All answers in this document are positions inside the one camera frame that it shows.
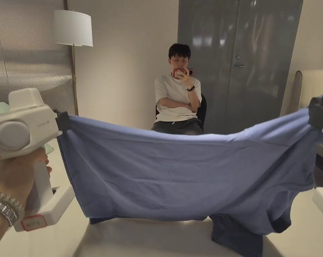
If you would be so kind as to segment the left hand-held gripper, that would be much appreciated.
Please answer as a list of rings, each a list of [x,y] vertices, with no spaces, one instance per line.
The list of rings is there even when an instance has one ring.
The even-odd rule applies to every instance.
[[[54,112],[36,88],[10,92],[9,111],[0,114],[0,160],[28,154],[71,127],[67,112]],[[14,228],[32,231],[56,224],[74,199],[70,183],[52,187],[43,163],[34,168],[35,181],[27,211]]]

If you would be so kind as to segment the person's left hand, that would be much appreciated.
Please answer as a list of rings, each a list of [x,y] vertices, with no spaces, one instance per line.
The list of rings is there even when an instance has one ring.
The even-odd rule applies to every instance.
[[[43,147],[27,155],[0,160],[0,193],[15,198],[25,208],[34,184],[34,167],[43,164],[50,177],[52,168],[48,163],[48,156]]]

